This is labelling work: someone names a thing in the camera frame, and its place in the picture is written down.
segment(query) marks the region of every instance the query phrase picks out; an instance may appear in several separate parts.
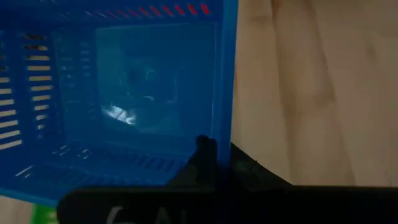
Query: wooden surface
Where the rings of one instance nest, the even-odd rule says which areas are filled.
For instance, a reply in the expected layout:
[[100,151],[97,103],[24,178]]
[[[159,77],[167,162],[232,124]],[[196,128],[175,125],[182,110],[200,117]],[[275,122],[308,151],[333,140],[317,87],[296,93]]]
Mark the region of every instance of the wooden surface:
[[29,224],[32,205],[0,196],[0,223]]
[[397,186],[397,10],[240,1],[233,142],[294,184]]

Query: green object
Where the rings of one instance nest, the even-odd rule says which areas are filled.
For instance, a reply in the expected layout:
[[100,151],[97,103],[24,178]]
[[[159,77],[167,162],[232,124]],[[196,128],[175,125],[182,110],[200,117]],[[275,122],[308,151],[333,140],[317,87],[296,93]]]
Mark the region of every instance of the green object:
[[34,205],[30,224],[58,224],[54,208]]

